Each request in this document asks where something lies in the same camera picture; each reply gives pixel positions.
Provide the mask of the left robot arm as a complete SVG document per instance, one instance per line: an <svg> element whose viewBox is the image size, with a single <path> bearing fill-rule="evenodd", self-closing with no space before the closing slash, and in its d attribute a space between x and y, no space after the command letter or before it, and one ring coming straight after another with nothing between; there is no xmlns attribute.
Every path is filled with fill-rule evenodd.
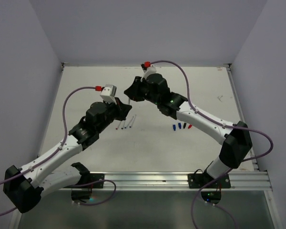
<svg viewBox="0 0 286 229"><path fill-rule="evenodd" d="M42 197L62 187L90 188L96 179L83 164L73 163L63 171L57 168L95 143L113 121L125 120L131 109L131 105L122 103L117 97L113 103L93 103L86 115L55 147L21 168L9 167L5 172L7 182L3 192L20 213L26 213Z"/></svg>

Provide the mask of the black marker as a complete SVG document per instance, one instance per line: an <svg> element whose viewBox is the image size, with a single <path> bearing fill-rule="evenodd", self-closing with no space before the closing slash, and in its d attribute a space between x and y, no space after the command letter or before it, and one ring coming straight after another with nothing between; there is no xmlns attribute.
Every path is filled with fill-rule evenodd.
<svg viewBox="0 0 286 229"><path fill-rule="evenodd" d="M122 122L122 127L121 127L122 130L123 130L124 127L125 127L125 121L126 121L126 120L123 120L123 122Z"/></svg>

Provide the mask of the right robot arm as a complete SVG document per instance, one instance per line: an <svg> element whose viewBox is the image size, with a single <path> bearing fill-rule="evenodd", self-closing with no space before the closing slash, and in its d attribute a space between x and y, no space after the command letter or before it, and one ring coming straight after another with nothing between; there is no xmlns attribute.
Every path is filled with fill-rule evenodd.
<svg viewBox="0 0 286 229"><path fill-rule="evenodd" d="M197 107L192 108L186 97L170 90L161 74L154 73L145 79L136 76L124 94L132 101L146 100L155 104L163 115L192 125L222 146L219 156L204 171L203 182L207 187L218 184L220 176L229 169L238 168L252 148L244 122L226 122L203 114Z"/></svg>

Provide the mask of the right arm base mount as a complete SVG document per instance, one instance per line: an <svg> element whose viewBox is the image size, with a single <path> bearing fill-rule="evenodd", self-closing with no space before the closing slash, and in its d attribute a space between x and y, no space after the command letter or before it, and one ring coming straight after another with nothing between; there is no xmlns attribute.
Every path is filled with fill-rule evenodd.
<svg viewBox="0 0 286 229"><path fill-rule="evenodd" d="M210 185L204 188L205 191L200 192L199 196L207 203L215 205L218 204L222 198L222 189L231 188L229 175L225 175L214 181L214 178L201 169L187 174L187 182L190 189L200 189L202 186L211 182Z"/></svg>

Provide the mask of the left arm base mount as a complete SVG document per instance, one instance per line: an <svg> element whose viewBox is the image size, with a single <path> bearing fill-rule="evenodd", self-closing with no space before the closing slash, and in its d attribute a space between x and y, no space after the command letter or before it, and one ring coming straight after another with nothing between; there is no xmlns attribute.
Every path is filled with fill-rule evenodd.
<svg viewBox="0 0 286 229"><path fill-rule="evenodd" d="M73 163L71 166L76 168L81 175L80 180L78 181L78 183L76 183L76 185L88 184L91 182L103 180L105 178L104 173L91 173L80 162ZM73 201L79 201L82 203L86 203L91 198L92 189L93 188L103 188L103 184L104 184L104 182L100 182L100 183L97 183L95 185L87 185L87 186L81 187L81 188L83 188L83 190L80 190L80 191L74 191L73 190L71 192L71 199Z"/></svg>

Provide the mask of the blue marker pen body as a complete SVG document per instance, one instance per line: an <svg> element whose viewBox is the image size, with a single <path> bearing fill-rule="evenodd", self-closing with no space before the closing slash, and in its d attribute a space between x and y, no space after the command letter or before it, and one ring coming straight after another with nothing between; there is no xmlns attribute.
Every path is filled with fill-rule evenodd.
<svg viewBox="0 0 286 229"><path fill-rule="evenodd" d="M133 117L133 120L131 121L131 123L130 123L130 125L129 125L129 128L131 128L132 126L133 126L133 124L134 124L134 122L135 122L135 119L136 119L136 114L134 115L134 117Z"/></svg>

